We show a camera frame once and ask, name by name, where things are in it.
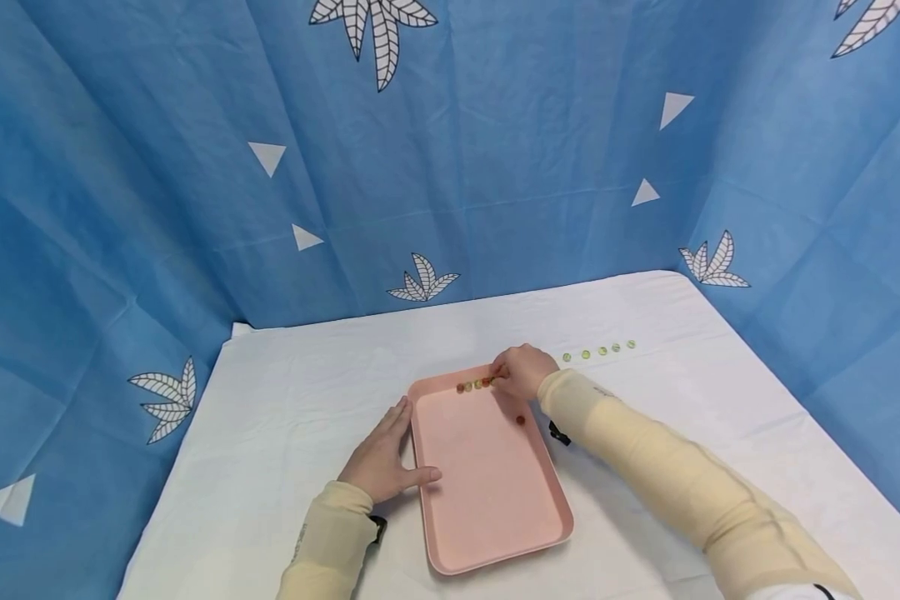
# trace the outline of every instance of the leaf print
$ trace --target leaf print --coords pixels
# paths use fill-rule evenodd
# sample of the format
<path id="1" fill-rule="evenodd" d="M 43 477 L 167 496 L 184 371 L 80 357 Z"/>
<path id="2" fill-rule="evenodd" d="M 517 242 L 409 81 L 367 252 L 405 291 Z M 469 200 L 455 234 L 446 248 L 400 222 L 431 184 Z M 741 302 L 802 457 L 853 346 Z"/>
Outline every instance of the leaf print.
<path id="1" fill-rule="evenodd" d="M 310 24 L 329 23 L 343 17 L 343 0 L 317 0 L 310 12 Z"/>
<path id="2" fill-rule="evenodd" d="M 430 293 L 430 288 L 437 281 L 437 273 L 433 271 L 433 265 L 423 255 L 416 252 L 411 253 L 413 264 L 417 265 L 417 276 L 420 277 L 420 287 L 424 290 L 424 295 Z"/>
<path id="3" fill-rule="evenodd" d="M 847 34 L 831 58 L 847 56 L 879 36 L 900 14 L 900 0 L 872 0 L 853 30 Z"/>
<path id="4" fill-rule="evenodd" d="M 849 11 L 856 2 L 857 0 L 840 0 L 840 6 L 837 6 L 837 16 L 834 19 L 840 18 L 840 15 Z"/>
<path id="5" fill-rule="evenodd" d="M 724 287 L 749 287 L 747 280 L 728 272 L 730 263 L 733 261 L 733 235 L 726 229 L 720 238 L 720 244 L 717 245 L 717 251 L 713 254 L 710 264 L 707 265 L 707 242 L 700 245 L 700 250 L 696 253 L 690 253 L 689 248 L 679 248 L 683 261 L 687 263 L 688 269 L 698 282 L 705 285 L 720 285 Z"/>
<path id="6" fill-rule="evenodd" d="M 683 255 L 683 261 L 685 263 L 687 263 L 687 269 L 689 269 L 692 272 L 693 271 L 693 255 L 685 247 L 680 248 L 680 254 Z"/>
<path id="7" fill-rule="evenodd" d="M 724 287 L 749 287 L 749 283 L 740 276 L 736 276 L 732 272 L 718 272 L 713 276 L 704 278 L 701 283 L 707 285 L 723 285 Z"/>
<path id="8" fill-rule="evenodd" d="M 159 442 L 173 433 L 193 410 L 193 400 L 197 398 L 197 374 L 193 371 L 193 356 L 184 363 L 180 379 L 160 372 L 145 372 L 130 377 L 128 381 L 170 400 L 160 404 L 140 405 L 159 419 L 147 444 Z"/>
<path id="9" fill-rule="evenodd" d="M 350 49 L 360 61 L 368 12 L 373 30 L 377 91 L 380 93 L 396 73 L 400 55 L 398 24 L 430 27 L 437 24 L 437 18 L 418 0 L 317 0 L 310 12 L 310 24 L 322 25 L 342 18 Z"/>
<path id="10" fill-rule="evenodd" d="M 387 294 L 393 296 L 394 298 L 408 299 L 408 301 L 411 301 L 414 303 L 423 302 L 423 301 L 421 301 L 420 298 L 414 297 L 407 290 L 387 290 Z"/>
<path id="11" fill-rule="evenodd" d="M 387 290 L 387 294 L 394 298 L 405 299 L 414 303 L 425 303 L 431 301 L 440 292 L 446 289 L 448 285 L 454 283 L 460 277 L 460 273 L 449 272 L 442 277 L 437 277 L 437 272 L 433 271 L 433 265 L 423 254 L 411 253 L 413 264 L 417 265 L 417 273 L 420 277 L 420 283 L 414 279 L 410 273 L 403 272 L 404 287 L 399 290 Z"/>
<path id="12" fill-rule="evenodd" d="M 187 359 L 183 365 L 183 375 L 180 377 L 180 394 L 186 406 L 193 406 L 193 399 L 197 397 L 197 374 L 193 372 L 193 356 Z"/>
<path id="13" fill-rule="evenodd" d="M 130 377 L 128 381 L 148 392 L 156 393 L 172 403 L 183 404 L 180 382 L 176 378 L 170 377 L 170 375 L 165 375 L 161 372 L 145 372 L 136 375 L 136 377 Z"/>
<path id="14" fill-rule="evenodd" d="M 457 278 L 460 277 L 455 272 L 449 272 L 445 274 L 445 276 L 437 279 L 437 282 L 433 284 L 433 287 L 430 288 L 430 298 L 437 296 L 440 292 L 446 289 L 446 286 L 451 283 L 456 282 Z"/>
<path id="15" fill-rule="evenodd" d="M 697 279 L 703 278 L 703 272 L 707 270 L 707 242 L 703 242 L 692 258 L 692 274 Z"/>
<path id="16" fill-rule="evenodd" d="M 151 437 L 149 437 L 149 439 L 147 440 L 147 446 L 149 446 L 149 444 L 163 440 L 166 436 L 172 434 L 173 430 L 179 428 L 181 424 L 183 424 L 182 418 L 180 419 L 180 421 L 161 421 L 156 426 L 156 428 L 153 429 Z"/>
<path id="17" fill-rule="evenodd" d="M 367 24 L 368 0 L 343 0 L 343 24 L 347 26 L 347 37 L 353 56 L 360 61 L 363 45 L 363 26 Z"/>
<path id="18" fill-rule="evenodd" d="M 717 251 L 713 253 L 713 258 L 710 260 L 710 266 L 707 267 L 707 272 L 703 274 L 703 277 L 708 278 L 711 274 L 727 271 L 730 266 L 730 261 L 732 260 L 733 236 L 730 235 L 730 232 L 723 232 L 723 236 L 720 238 L 720 244 L 717 245 Z"/>
<path id="19" fill-rule="evenodd" d="M 142 409 L 160 421 L 182 421 L 190 414 L 190 408 L 176 402 L 165 402 L 164 404 L 141 404 Z"/>
<path id="20" fill-rule="evenodd" d="M 370 17 L 373 19 L 373 49 L 377 59 L 377 91 L 384 90 L 396 73 L 400 53 L 399 33 L 396 19 L 384 11 L 381 0 L 373 0 Z"/>
<path id="21" fill-rule="evenodd" d="M 403 272 L 403 289 L 407 290 L 416 301 L 420 303 L 427 301 L 427 292 L 423 289 L 423 286 L 417 283 L 417 279 L 411 277 L 410 273 L 406 271 Z"/>
<path id="22" fill-rule="evenodd" d="M 408 27 L 437 25 L 437 18 L 417 0 L 381 0 L 391 17 Z"/>

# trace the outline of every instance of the blue curtain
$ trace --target blue curtain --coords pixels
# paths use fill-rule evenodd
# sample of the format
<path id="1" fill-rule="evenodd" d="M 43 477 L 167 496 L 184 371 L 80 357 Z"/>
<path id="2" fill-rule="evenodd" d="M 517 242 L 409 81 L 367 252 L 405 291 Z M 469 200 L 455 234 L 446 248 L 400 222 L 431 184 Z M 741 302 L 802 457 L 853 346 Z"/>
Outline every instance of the blue curtain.
<path id="1" fill-rule="evenodd" d="M 116 595 L 229 323 L 650 269 L 900 511 L 900 0 L 343 4 L 0 0 L 0 598 Z"/>

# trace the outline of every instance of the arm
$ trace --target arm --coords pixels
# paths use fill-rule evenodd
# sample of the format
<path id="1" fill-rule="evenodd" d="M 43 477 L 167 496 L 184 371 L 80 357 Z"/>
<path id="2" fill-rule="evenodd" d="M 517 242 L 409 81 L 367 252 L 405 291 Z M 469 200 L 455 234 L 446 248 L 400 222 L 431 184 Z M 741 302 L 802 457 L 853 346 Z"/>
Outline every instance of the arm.
<path id="1" fill-rule="evenodd" d="M 348 600 L 377 535 L 372 509 L 360 487 L 329 482 L 310 505 L 277 600 Z"/>
<path id="2" fill-rule="evenodd" d="M 633 410 L 540 350 L 508 349 L 495 383 L 540 399 L 560 430 L 620 474 L 654 516 L 703 550 L 728 600 L 784 583 L 820 583 L 860 598 L 798 520 L 707 449 Z"/>
<path id="3" fill-rule="evenodd" d="M 368 518 L 373 505 L 442 477 L 439 469 L 407 470 L 400 463 L 412 414 L 413 404 L 401 398 L 353 451 L 337 481 L 313 499 L 276 600 L 348 600 L 377 535 Z"/>

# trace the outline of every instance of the pink tray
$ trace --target pink tray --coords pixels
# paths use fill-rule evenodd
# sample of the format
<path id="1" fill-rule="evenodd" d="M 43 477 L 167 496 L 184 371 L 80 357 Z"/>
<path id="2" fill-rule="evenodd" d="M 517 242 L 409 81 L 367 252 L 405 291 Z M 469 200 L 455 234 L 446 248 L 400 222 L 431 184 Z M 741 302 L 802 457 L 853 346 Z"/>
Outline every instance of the pink tray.
<path id="1" fill-rule="evenodd" d="M 407 392 L 417 465 L 443 472 L 420 488 L 427 556 L 442 575 L 550 548 L 573 531 L 530 406 L 493 387 L 457 392 L 488 375 L 484 365 L 421 379 Z"/>

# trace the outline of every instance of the tray rim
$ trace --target tray rim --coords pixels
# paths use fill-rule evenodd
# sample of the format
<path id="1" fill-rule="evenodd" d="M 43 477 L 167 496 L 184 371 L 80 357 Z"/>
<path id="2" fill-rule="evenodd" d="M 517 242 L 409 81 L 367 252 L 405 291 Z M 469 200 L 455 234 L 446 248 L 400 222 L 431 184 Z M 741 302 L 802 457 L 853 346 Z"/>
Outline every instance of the tray rim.
<path id="1" fill-rule="evenodd" d="M 490 374 L 490 366 L 489 365 L 481 365 L 477 367 L 464 368 L 462 371 L 449 372 L 444 374 L 432 375 L 432 377 L 425 377 L 423 379 L 418 379 L 414 381 L 410 387 L 407 388 L 407 399 L 413 403 L 413 415 L 411 417 L 411 439 L 413 444 L 413 461 L 416 462 L 417 466 L 420 467 L 421 461 L 420 459 L 420 442 L 418 441 L 418 436 L 420 435 L 420 427 L 418 421 L 418 413 L 417 413 L 417 402 L 423 396 L 426 396 L 426 393 L 414 393 L 420 387 L 425 387 L 427 384 L 431 383 L 435 379 L 444 379 L 444 378 L 454 378 L 457 381 L 468 381 L 474 379 L 483 379 L 488 378 Z M 557 468 L 553 465 L 553 457 L 550 455 L 550 450 L 547 447 L 547 444 L 544 440 L 543 434 L 540 432 L 538 426 L 533 426 L 532 428 L 527 429 L 527 435 L 538 438 L 540 447 L 544 449 L 544 454 L 546 455 L 546 461 L 540 461 L 541 468 L 547 470 L 552 474 L 553 479 L 557 481 L 557 491 L 558 495 L 555 497 L 557 503 L 562 503 L 567 507 L 566 510 L 566 518 L 568 519 L 567 526 L 565 531 L 557 537 L 553 539 L 551 542 L 545 542 L 538 545 L 534 545 L 532 547 L 528 547 L 525 549 L 521 549 L 515 552 L 508 553 L 506 555 L 501 555 L 498 557 L 490 557 L 487 560 L 483 560 L 481 562 L 476 562 L 474 564 L 470 564 L 470 566 L 462 567 L 462 568 L 447 568 L 442 566 L 439 561 L 436 559 L 435 554 L 436 551 L 433 549 L 434 542 L 431 539 L 431 534 L 429 534 L 429 521 L 427 519 L 427 511 L 425 510 L 425 504 L 428 502 L 428 492 L 426 490 L 427 486 L 421 486 L 419 488 L 420 495 L 420 513 L 423 517 L 423 538 L 424 545 L 427 549 L 427 561 L 430 562 L 430 566 L 433 570 L 436 570 L 437 573 L 444 576 L 452 576 L 452 575 L 460 575 L 463 573 L 469 573 L 469 571 L 483 568 L 489 566 L 489 564 L 500 563 L 502 561 L 507 561 L 509 558 L 517 558 L 520 556 L 525 556 L 527 554 L 533 554 L 533 552 L 538 552 L 540 550 L 544 550 L 546 548 L 553 548 L 553 546 L 557 546 L 569 541 L 570 537 L 573 535 L 575 526 L 576 526 L 576 518 L 573 514 L 573 507 L 570 506 L 570 502 L 566 497 L 566 493 L 563 491 L 563 483 L 559 480 L 559 475 L 557 474 Z"/>

